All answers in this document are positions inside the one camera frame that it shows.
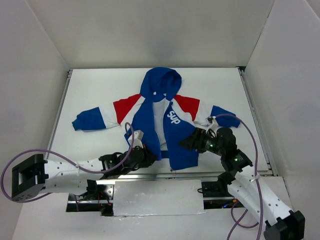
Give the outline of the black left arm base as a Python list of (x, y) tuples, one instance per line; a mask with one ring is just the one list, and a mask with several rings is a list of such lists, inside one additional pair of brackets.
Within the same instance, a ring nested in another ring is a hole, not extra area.
[(84, 193), (81, 195), (69, 194), (66, 212), (95, 212), (104, 217), (113, 217), (114, 192), (114, 184), (98, 184), (97, 181), (87, 180)]

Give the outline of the blue white red hooded jacket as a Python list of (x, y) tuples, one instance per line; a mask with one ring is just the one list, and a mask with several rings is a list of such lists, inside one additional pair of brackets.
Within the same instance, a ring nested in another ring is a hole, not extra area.
[(237, 128), (235, 114), (200, 99), (179, 95), (182, 77), (171, 68), (155, 67), (144, 76), (140, 92), (105, 106), (80, 112), (72, 126), (76, 131), (97, 131), (130, 123), (142, 131), (142, 143), (157, 159), (168, 159), (172, 170), (198, 166), (199, 154), (179, 142), (189, 137), (197, 125), (207, 127), (208, 118), (218, 126)]

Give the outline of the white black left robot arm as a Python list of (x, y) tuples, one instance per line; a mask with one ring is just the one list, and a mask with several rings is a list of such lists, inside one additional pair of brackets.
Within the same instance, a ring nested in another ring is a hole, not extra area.
[(25, 203), (39, 194), (71, 193), (91, 200), (98, 194), (94, 181), (117, 179), (140, 168), (148, 168), (157, 156), (146, 147), (105, 154), (92, 160), (69, 163), (34, 154), (12, 168), (11, 199)]

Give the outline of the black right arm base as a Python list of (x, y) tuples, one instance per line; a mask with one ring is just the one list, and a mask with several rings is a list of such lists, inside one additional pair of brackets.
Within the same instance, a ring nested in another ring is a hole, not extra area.
[(218, 181), (202, 181), (201, 188), (198, 188), (197, 192), (203, 197), (205, 210), (229, 209), (237, 201)]

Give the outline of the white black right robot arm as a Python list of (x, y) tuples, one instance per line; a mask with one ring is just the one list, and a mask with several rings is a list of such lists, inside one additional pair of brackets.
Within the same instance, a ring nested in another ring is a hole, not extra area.
[(211, 152), (220, 156), (224, 172), (218, 176), (217, 189), (223, 196), (234, 196), (258, 221), (258, 236), (266, 240), (302, 240), (305, 217), (293, 211), (261, 179), (252, 161), (237, 147), (229, 128), (216, 134), (196, 128), (179, 145), (189, 151)]

